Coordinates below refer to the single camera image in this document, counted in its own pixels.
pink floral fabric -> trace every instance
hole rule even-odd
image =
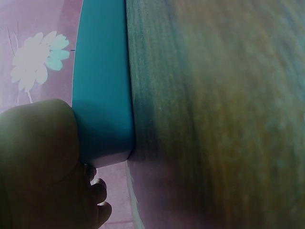
[[[0,1],[0,112],[51,98],[71,104],[81,4]]]

wooden surface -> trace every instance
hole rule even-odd
[[[138,227],[305,228],[305,1],[127,0],[127,19]]]

pink bedsheet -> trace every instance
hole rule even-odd
[[[71,104],[82,0],[0,1],[0,113],[59,98]],[[132,229],[125,164],[98,170],[113,214],[103,229]]]

blurry brown surface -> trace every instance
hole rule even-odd
[[[305,1],[127,0],[127,20],[137,227],[305,228]]]

pink fabric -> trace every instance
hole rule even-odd
[[[28,94],[11,82],[12,60],[17,47],[39,32],[63,34],[75,49],[82,0],[2,0],[0,3],[0,112],[12,106],[29,103]],[[33,102],[60,98],[71,104],[74,52],[62,61],[60,71],[48,70],[48,80],[35,83],[30,91]]]
[[[0,1],[0,113],[10,107],[45,99],[59,98],[71,104],[72,74],[77,30],[82,0],[1,0]],[[29,94],[12,83],[11,71],[17,48],[29,37],[52,31],[69,41],[64,48],[70,57],[62,61],[60,71],[48,69],[47,81],[35,82]],[[101,168],[98,175],[108,186],[108,199],[113,213],[102,229],[132,229],[130,198],[125,163]]]

